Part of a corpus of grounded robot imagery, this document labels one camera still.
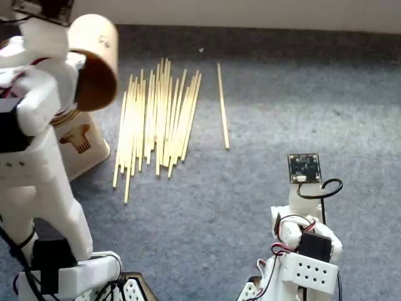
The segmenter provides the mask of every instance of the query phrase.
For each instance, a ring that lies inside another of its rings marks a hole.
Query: pile of sticks
[[[136,164],[142,171],[146,160],[150,165],[155,150],[156,175],[160,167],[168,169],[168,177],[178,159],[185,160],[202,74],[196,71],[190,85],[185,86],[187,70],[182,78],[173,81],[171,61],[161,59],[156,72],[150,72],[148,81],[143,70],[140,76],[130,76],[121,107],[113,187],[117,187],[118,170],[124,174],[124,203],[128,203],[130,178],[135,175]]]

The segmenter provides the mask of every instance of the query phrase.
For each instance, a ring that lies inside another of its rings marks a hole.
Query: white plastic bracket
[[[129,279],[124,285],[124,295],[126,301],[145,301],[146,299],[143,297],[142,291],[138,285],[138,282],[135,279]],[[98,290],[89,290],[78,298],[75,301],[93,301],[98,296]],[[110,294],[110,288],[106,290],[106,292],[102,295],[100,300],[111,301],[112,296]],[[115,288],[113,291],[113,300],[115,301],[123,301],[123,297],[118,288]]]
[[[237,301],[245,301],[249,298],[253,298],[258,294],[258,289],[253,282],[247,282],[239,294]]]
[[[324,261],[290,253],[281,260],[282,281],[293,282],[301,287],[334,294],[338,267]]]

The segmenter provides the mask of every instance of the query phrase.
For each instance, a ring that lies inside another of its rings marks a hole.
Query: white robot
[[[237,301],[330,301],[336,283],[341,301],[335,263],[342,244],[326,226],[324,199],[343,184],[339,179],[322,183],[318,154],[289,155],[288,166],[289,206],[271,208],[273,236],[280,242],[271,246],[273,257],[256,262],[261,277],[251,277]],[[328,192],[332,182],[338,185]]]
[[[24,37],[0,49],[0,236],[23,266],[19,300],[156,300],[114,252],[92,250],[84,212],[68,182],[51,119],[74,107],[85,56],[68,52],[73,1],[14,1]],[[40,241],[33,218],[65,240]]]

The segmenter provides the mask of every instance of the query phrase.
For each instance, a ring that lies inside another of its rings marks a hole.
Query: floor
[[[271,256],[270,206],[288,202],[286,154],[319,152],[341,239],[344,300],[401,295],[401,36],[261,29],[119,26],[120,92],[95,113],[109,160],[71,183],[96,251],[140,271],[159,300],[234,301]],[[1,28],[0,37],[11,34]],[[171,180],[145,168],[111,187],[123,89],[161,57],[203,81],[185,164]],[[216,62],[222,65],[231,150],[224,150]],[[0,249],[1,300],[19,270]]]

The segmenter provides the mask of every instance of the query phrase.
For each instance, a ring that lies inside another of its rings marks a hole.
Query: black wire
[[[261,297],[263,297],[263,295],[268,291],[268,288],[269,288],[271,279],[272,279],[272,277],[273,277],[274,268],[276,267],[277,257],[278,257],[278,255],[276,255],[276,257],[274,257],[273,268],[271,269],[271,274],[270,274],[270,277],[269,277],[269,281],[268,281],[268,284],[266,285],[266,287],[264,288],[263,293],[260,294],[260,295],[256,295],[256,297],[246,299],[245,301],[255,301],[255,300],[258,300],[258,299],[260,299]]]
[[[18,262],[23,266],[24,272],[26,275],[26,279],[27,279],[28,284],[31,287],[31,290],[34,293],[35,297],[39,301],[46,301],[46,299],[43,297],[43,295],[41,294],[41,292],[39,291],[38,287],[35,284],[35,281],[37,281],[39,284],[40,284],[40,281],[38,279],[36,279],[36,277],[31,273],[31,268],[29,266],[27,259],[25,258],[24,253],[22,252],[22,249],[18,248],[18,245],[10,238],[10,236],[8,236],[6,231],[1,226],[0,226],[0,236],[10,247],[10,254],[12,256],[14,256],[18,260]],[[56,298],[56,296],[52,295],[52,297],[56,301],[59,301]]]
[[[15,275],[14,280],[13,280],[13,290],[14,293],[18,296],[18,288],[17,288],[17,280],[19,277],[19,273],[17,275]]]
[[[106,292],[106,289],[112,285],[110,282],[106,283],[102,289],[100,290],[100,292],[98,293],[98,295],[96,296],[95,301],[100,301],[100,298],[103,296],[103,294]]]
[[[320,204],[321,204],[321,218],[322,218],[322,222],[323,224],[326,224],[326,209],[325,209],[325,198],[329,198],[330,196],[334,196],[335,194],[339,193],[341,191],[341,189],[343,189],[343,181],[341,181],[340,179],[329,179],[327,181],[325,181],[322,185],[321,188],[324,189],[326,188],[326,186],[329,183],[332,182],[337,182],[337,188],[335,190],[333,190],[330,193],[327,194],[322,194],[320,196],[305,196],[301,194],[301,186],[302,183],[298,184],[298,189],[296,190],[296,193],[298,194],[298,196],[300,196],[301,198],[304,199],[320,199]],[[343,284],[341,281],[341,276],[340,276],[340,271],[338,271],[337,273],[337,285],[338,285],[338,301],[343,301]]]
[[[321,204],[321,221],[326,224],[326,210],[325,210],[325,199],[320,199]]]
[[[116,279],[116,281],[118,280],[118,278],[120,277],[120,274],[121,274],[121,272],[123,271],[123,268],[122,268],[122,266],[121,266],[121,262],[120,262],[120,260],[117,258],[117,256],[115,256],[115,255],[113,255],[113,254],[107,254],[107,255],[105,255],[105,256],[103,256],[103,257],[114,257],[115,259],[116,259],[116,261],[118,262],[118,265],[120,266],[120,273],[118,273],[118,277],[117,277],[117,279]]]
[[[308,299],[308,289],[306,287],[303,287],[302,291],[303,291],[303,293],[302,293],[302,301],[307,301],[307,299]]]
[[[343,283],[341,281],[340,271],[337,273],[337,285],[338,285],[338,301],[343,301]]]
[[[7,24],[15,24],[15,23],[19,23],[19,22],[27,21],[27,20],[29,20],[29,19],[31,19],[31,18],[32,18],[32,16],[26,16],[26,17],[23,17],[23,18],[21,18],[21,19],[14,19],[14,20],[0,20],[0,24],[3,24],[3,25],[7,25]]]
[[[296,193],[297,193],[298,196],[300,196],[303,199],[325,199],[325,198],[329,198],[330,196],[334,196],[335,194],[339,193],[341,191],[341,189],[343,189],[343,181],[341,181],[340,179],[335,179],[335,178],[325,181],[321,185],[321,188],[324,189],[327,186],[327,184],[332,183],[332,182],[337,182],[338,185],[337,185],[337,188],[334,189],[330,193],[321,194],[321,195],[317,195],[317,196],[308,196],[308,195],[301,194],[301,187],[302,187],[303,183],[299,183],[298,184],[298,188],[296,190]]]
[[[277,224],[278,224],[277,239],[278,239],[279,241],[281,241],[281,242],[283,242],[283,241],[282,241],[281,238],[280,238],[280,224],[281,224],[281,222],[283,221],[283,219],[290,218],[290,217],[292,217],[292,216],[297,216],[297,217],[299,217],[299,218],[304,219],[305,221],[307,221],[307,222],[309,223],[309,225],[312,224],[312,222],[311,222],[310,220],[308,220],[307,218],[305,218],[305,217],[302,216],[302,215],[298,215],[298,214],[289,214],[289,215],[283,216],[283,217],[280,218],[280,219],[278,220],[278,222],[277,222]]]

